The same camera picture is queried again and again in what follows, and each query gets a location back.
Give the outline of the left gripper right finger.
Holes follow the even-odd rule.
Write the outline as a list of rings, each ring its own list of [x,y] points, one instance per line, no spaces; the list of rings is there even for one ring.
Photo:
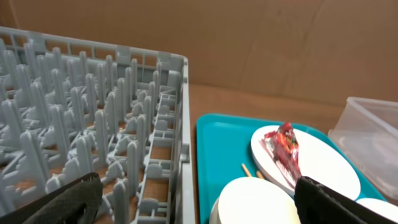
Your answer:
[[[294,202],[302,224],[394,224],[307,176],[298,179]]]

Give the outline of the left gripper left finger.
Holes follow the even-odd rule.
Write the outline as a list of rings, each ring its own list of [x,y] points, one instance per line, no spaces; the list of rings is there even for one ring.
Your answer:
[[[103,183],[91,172],[1,217],[1,224],[93,223],[102,204]]]

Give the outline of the small white bowl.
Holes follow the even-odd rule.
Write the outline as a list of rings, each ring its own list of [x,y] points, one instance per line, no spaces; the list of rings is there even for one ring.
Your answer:
[[[397,206],[387,201],[376,198],[361,198],[356,201],[358,204],[372,210],[384,218],[397,223]]]

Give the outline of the red snack wrapper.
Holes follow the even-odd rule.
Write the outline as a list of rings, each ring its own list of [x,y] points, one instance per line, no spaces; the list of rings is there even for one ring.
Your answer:
[[[295,187],[302,176],[299,167],[299,143],[289,122],[276,131],[265,133],[259,141],[274,164],[291,187]]]

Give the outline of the white cup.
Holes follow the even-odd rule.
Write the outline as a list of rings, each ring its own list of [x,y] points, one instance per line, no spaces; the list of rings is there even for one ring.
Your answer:
[[[234,179],[223,188],[217,199],[219,223],[300,224],[294,200],[264,179]]]

